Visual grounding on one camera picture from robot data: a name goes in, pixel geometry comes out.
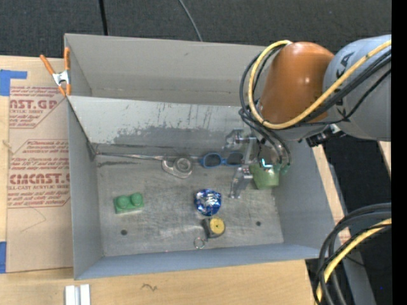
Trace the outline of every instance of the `bin floor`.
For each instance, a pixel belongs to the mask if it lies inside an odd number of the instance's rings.
[[[279,215],[271,189],[257,190],[251,182],[240,199],[229,198],[235,168],[206,169],[195,163],[187,179],[162,169],[161,161],[97,156],[99,215],[105,256],[194,250],[196,238],[206,238],[205,216],[193,200],[197,191],[222,194],[217,216],[224,220],[223,235],[211,238],[205,248],[282,243]],[[113,200],[142,193],[144,208],[116,214]]]

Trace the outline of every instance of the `black floor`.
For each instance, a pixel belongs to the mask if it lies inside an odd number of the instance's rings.
[[[268,45],[313,41],[333,53],[360,38],[392,33],[392,0],[182,0],[202,40]],[[62,56],[66,32],[103,35],[97,0],[0,0],[0,54]],[[111,36],[198,41],[178,0],[104,0]],[[391,200],[376,142],[345,137],[325,146],[349,211]],[[392,304],[391,233],[363,259],[378,305]]]

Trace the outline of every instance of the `white plastic piece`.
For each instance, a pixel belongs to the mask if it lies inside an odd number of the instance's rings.
[[[65,305],[90,305],[90,286],[66,286]]]

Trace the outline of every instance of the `yellow cable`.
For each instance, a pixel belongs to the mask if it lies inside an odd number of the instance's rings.
[[[332,94],[347,78],[349,78],[350,75],[352,75],[357,68],[359,68],[363,63],[365,63],[367,60],[369,60],[373,55],[376,55],[377,53],[381,52],[384,50],[386,47],[390,46],[392,44],[392,41],[389,40],[387,42],[384,42],[380,46],[376,47],[375,49],[371,50],[368,54],[360,58],[352,67],[348,69],[340,78],[338,78],[332,85],[329,87],[308,109],[303,111],[300,115],[296,116],[295,118],[284,122],[280,124],[273,124],[270,122],[266,122],[264,118],[258,113],[256,106],[254,105],[253,101],[253,84],[254,84],[254,77],[257,72],[257,68],[259,67],[259,64],[261,61],[264,59],[265,55],[274,49],[276,46],[282,45],[282,44],[289,44],[291,43],[290,41],[279,41],[274,44],[271,44],[268,46],[263,53],[258,57],[257,61],[254,63],[251,75],[250,75],[250,80],[249,80],[249,89],[248,89],[248,97],[249,97],[249,107],[251,112],[253,113],[253,116],[258,120],[263,126],[269,129],[285,129],[288,128],[289,126],[295,125],[296,123],[300,122],[303,118],[308,116],[311,112],[313,112],[318,106],[320,106],[329,96]]]
[[[376,226],[381,226],[381,225],[386,225],[389,226],[392,224],[392,219],[386,219],[383,220],[381,222],[379,222],[378,224],[372,225],[370,227],[370,229],[368,231],[363,232],[362,234],[360,234],[357,238],[355,238],[354,241],[350,242],[350,244],[343,249],[333,260],[331,263],[328,264],[328,266],[326,267],[325,271],[324,271],[324,280],[325,282],[328,281],[329,277],[331,276],[332,272],[335,270],[335,267],[339,264],[339,262],[341,262],[343,260],[343,258],[351,251],[353,250],[356,246],[358,246],[358,244],[360,244],[362,241],[364,241],[366,238],[368,238],[369,236],[381,231],[384,227],[378,227],[378,228],[374,228]],[[322,298],[322,289],[321,289],[321,283],[318,284],[318,288],[317,288],[317,297],[318,300],[321,301]]]

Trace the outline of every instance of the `blue object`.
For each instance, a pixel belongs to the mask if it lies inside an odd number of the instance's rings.
[[[222,194],[210,189],[203,189],[195,195],[195,206],[204,216],[216,214],[222,205]]]
[[[0,69],[0,96],[10,96],[11,79],[27,79],[27,71]]]
[[[6,242],[0,241],[0,273],[6,273]]]
[[[227,158],[222,158],[217,152],[209,152],[199,162],[205,168],[214,168],[220,165],[236,167],[242,164],[243,157],[244,155],[238,151],[229,153]]]

